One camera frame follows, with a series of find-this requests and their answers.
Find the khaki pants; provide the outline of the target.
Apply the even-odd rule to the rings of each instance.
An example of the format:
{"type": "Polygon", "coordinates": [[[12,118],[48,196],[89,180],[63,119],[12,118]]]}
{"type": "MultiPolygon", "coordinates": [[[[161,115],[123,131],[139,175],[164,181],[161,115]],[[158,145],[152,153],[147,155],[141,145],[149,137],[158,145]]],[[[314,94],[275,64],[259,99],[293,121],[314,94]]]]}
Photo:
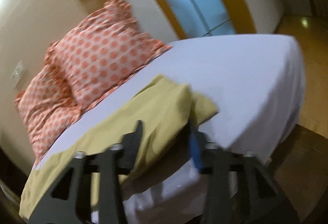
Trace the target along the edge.
{"type": "Polygon", "coordinates": [[[104,121],[88,130],[70,148],[52,155],[39,170],[28,177],[20,201],[19,215],[29,219],[45,191],[72,159],[82,151],[98,154],[143,122],[143,136],[131,176],[119,177],[130,182],[147,171],[172,146],[178,133],[191,121],[198,126],[218,113],[207,96],[193,92],[188,84],[177,84],[162,74],[157,75],[130,101],[104,121]]]}

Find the left polka dot pillow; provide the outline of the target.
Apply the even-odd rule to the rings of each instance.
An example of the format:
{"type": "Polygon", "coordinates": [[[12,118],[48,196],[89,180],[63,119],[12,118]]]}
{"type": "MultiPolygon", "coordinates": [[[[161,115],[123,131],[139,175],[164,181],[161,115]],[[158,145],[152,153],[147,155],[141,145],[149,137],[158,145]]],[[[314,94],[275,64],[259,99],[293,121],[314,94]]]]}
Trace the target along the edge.
{"type": "Polygon", "coordinates": [[[38,164],[57,138],[79,120],[78,105],[59,69],[50,64],[32,79],[14,100],[15,109],[27,130],[38,164]]]}

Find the polka dot pillow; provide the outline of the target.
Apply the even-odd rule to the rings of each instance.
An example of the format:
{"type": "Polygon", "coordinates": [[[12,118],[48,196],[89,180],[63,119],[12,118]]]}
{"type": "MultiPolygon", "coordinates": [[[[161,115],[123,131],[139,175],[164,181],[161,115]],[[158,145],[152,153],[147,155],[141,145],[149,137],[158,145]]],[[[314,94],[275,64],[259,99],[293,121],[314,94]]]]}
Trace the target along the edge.
{"type": "Polygon", "coordinates": [[[67,81],[76,104],[89,110],[170,49],[140,31],[127,0],[109,0],[51,44],[45,62],[67,81]]]}
{"type": "Polygon", "coordinates": [[[79,120],[78,105],[59,69],[50,64],[32,79],[14,100],[15,109],[27,130],[38,164],[57,138],[79,120]]]}

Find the white bed sheet mattress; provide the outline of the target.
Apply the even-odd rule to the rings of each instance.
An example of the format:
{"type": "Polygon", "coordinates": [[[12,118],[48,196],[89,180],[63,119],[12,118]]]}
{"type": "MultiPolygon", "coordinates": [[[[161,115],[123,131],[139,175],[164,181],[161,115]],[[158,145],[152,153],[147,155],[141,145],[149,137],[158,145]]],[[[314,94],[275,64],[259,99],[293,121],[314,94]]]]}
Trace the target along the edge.
{"type": "MultiPolygon", "coordinates": [[[[212,141],[235,153],[252,151],[267,162],[298,121],[305,69],[297,40],[288,35],[224,35],[176,41],[172,48],[121,85],[69,127],[46,158],[68,149],[163,74],[207,95],[219,113],[200,126],[212,141]]],[[[185,223],[201,214],[207,181],[184,142],[128,185],[129,223],[185,223]]]]}

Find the right polka dot pillow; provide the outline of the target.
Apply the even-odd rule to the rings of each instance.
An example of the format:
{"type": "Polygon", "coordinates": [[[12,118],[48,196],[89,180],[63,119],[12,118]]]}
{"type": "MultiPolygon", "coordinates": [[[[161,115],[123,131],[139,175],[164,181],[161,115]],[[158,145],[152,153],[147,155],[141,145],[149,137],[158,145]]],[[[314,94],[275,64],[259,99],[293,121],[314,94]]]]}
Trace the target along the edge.
{"type": "Polygon", "coordinates": [[[67,81],[76,104],[89,110],[170,49],[140,31],[127,0],[109,0],[51,44],[45,62],[67,81]]]}

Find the white wall socket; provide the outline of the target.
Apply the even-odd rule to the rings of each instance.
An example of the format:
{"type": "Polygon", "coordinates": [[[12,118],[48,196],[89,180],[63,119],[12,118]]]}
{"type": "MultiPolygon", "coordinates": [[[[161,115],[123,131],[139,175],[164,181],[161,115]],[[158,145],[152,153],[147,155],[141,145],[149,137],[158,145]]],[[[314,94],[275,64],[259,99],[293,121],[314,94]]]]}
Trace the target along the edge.
{"type": "Polygon", "coordinates": [[[12,83],[12,86],[14,88],[17,87],[18,83],[20,82],[21,78],[24,76],[25,68],[22,61],[19,61],[14,69],[14,71],[11,74],[10,80],[12,83]]]}

